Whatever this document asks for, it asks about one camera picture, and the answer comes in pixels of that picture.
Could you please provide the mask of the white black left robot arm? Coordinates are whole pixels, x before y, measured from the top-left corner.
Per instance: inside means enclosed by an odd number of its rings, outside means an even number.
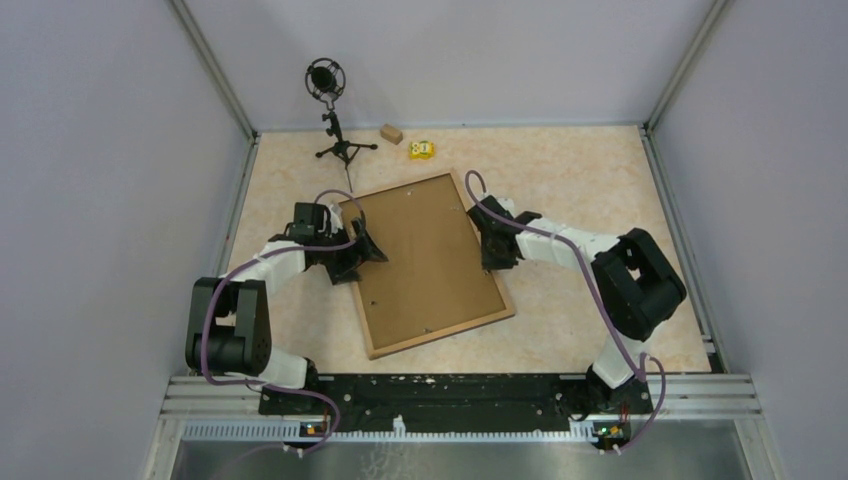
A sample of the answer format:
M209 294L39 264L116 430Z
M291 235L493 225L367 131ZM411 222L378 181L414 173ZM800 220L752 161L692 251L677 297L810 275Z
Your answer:
M307 377L308 359L274 346L269 300L312 266L324 267L337 285L358 281L358 269L367 262L387 261L362 217L351 226L345 229L336 204L299 202L284 231L250 260L221 277L198 279L191 294L187 366L216 384L234 374L255 385L282 387L292 410L314 410L321 388Z

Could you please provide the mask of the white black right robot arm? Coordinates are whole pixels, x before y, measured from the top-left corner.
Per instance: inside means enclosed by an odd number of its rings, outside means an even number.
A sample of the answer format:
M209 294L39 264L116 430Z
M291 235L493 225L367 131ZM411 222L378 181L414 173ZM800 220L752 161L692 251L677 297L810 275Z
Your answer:
M643 229L591 233L536 212L514 215L508 206L488 195L467 212L480 234L483 269L508 270L525 260L583 275L609 333L588 369L586 397L594 409L614 411L626 400L625 384L644 379L648 341L686 299L683 280Z

